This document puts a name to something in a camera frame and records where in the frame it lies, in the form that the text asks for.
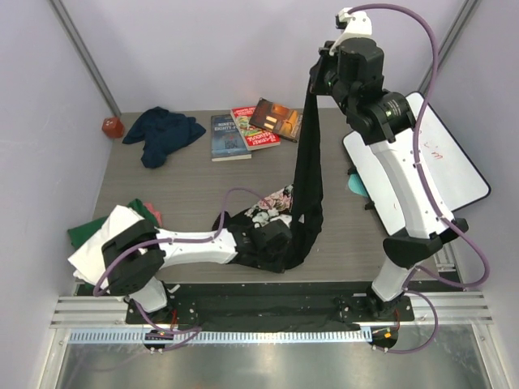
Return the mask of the red cover book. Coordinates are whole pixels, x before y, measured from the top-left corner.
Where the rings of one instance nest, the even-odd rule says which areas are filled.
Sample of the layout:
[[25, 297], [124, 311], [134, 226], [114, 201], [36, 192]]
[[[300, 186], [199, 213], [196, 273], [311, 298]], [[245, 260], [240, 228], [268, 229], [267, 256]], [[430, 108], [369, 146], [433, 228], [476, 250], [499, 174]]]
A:
[[242, 136], [247, 150], [253, 152], [279, 146], [281, 139], [278, 135], [250, 124], [254, 111], [255, 106], [237, 107], [230, 110], [231, 117]]

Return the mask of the black t shirt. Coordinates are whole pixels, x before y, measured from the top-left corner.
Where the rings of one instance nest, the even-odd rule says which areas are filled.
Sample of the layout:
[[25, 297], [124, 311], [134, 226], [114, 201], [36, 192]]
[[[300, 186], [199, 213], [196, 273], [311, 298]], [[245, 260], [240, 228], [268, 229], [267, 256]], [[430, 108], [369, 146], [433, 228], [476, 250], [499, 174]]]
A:
[[225, 212], [223, 217], [219, 216], [215, 220], [216, 224], [222, 224], [232, 235], [234, 225], [252, 224], [259, 228], [274, 220], [282, 220], [292, 234], [289, 248], [281, 263], [233, 263], [231, 259], [232, 264], [282, 273], [304, 262], [321, 233], [324, 222], [320, 143], [317, 95], [310, 91], [309, 80], [293, 182], [234, 216]]

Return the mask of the dark cover paperback book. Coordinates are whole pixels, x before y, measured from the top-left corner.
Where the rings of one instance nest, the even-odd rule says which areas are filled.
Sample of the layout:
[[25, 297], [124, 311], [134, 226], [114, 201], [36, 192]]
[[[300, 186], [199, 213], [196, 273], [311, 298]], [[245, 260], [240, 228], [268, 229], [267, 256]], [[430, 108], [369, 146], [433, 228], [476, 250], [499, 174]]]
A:
[[260, 98], [249, 119], [252, 126], [272, 132], [280, 138], [297, 143], [302, 125], [302, 113], [284, 105]]

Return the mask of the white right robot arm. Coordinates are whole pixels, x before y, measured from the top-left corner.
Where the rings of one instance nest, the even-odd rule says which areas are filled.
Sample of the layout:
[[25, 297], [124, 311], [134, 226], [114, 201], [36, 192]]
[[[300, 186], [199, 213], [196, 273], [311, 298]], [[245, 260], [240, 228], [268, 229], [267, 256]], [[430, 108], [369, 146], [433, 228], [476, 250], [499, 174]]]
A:
[[396, 310], [414, 266], [469, 226], [446, 207], [432, 205], [442, 200], [438, 190], [422, 186], [420, 176], [428, 168], [413, 145], [417, 121], [406, 97], [383, 87], [383, 50], [370, 38], [354, 37], [339, 45], [327, 41], [319, 54], [310, 70], [311, 90], [331, 96], [360, 134], [384, 169], [404, 216], [404, 228], [384, 239], [384, 264], [367, 289], [367, 313], [383, 320]]

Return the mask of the white dry-erase board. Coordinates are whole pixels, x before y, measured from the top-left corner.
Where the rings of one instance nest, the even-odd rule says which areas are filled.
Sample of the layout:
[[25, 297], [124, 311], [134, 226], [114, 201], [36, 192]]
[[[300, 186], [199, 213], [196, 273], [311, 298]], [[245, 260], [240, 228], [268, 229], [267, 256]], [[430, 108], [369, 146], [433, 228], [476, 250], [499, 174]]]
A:
[[[425, 153], [423, 160], [451, 211], [458, 211], [491, 193], [486, 179], [431, 106], [422, 119], [419, 139], [420, 150]], [[343, 138], [343, 145], [375, 204], [386, 233], [397, 233], [405, 227], [405, 219], [382, 165], [358, 133], [349, 133]]]

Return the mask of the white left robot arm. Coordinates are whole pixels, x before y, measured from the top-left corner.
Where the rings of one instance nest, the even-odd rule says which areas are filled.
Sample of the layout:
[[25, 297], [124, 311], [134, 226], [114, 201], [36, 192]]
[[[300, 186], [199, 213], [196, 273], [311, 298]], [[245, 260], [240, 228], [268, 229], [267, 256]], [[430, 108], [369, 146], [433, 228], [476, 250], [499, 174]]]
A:
[[208, 233], [177, 233], [140, 220], [102, 246], [105, 271], [94, 294], [126, 297], [154, 323], [164, 323], [172, 315], [173, 304], [156, 277], [162, 268], [231, 263], [282, 272], [291, 240], [290, 227], [283, 220], [259, 228], [231, 225]]

